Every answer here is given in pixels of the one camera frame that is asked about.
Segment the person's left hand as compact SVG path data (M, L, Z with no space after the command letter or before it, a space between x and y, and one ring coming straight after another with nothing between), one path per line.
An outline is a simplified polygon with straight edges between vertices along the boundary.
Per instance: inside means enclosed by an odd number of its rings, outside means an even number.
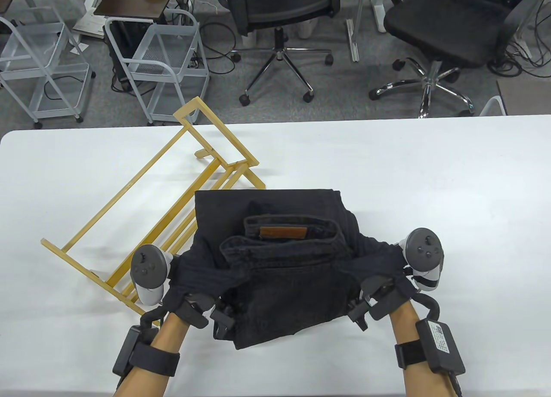
M198 329L208 326L204 313L211 310L213 337L222 340L235 327L233 310L222 296L246 283L249 277L248 271L219 269L207 257L187 251L171 261L163 308Z

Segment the person's right hand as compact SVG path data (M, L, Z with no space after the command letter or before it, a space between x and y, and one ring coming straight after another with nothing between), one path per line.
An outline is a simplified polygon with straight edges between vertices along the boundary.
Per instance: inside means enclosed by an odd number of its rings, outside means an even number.
M373 320L381 320L417 293L407 278L406 266L402 248L397 244L338 265L340 272L359 285L359 296L350 303L347 315L360 330L368 328L366 314Z

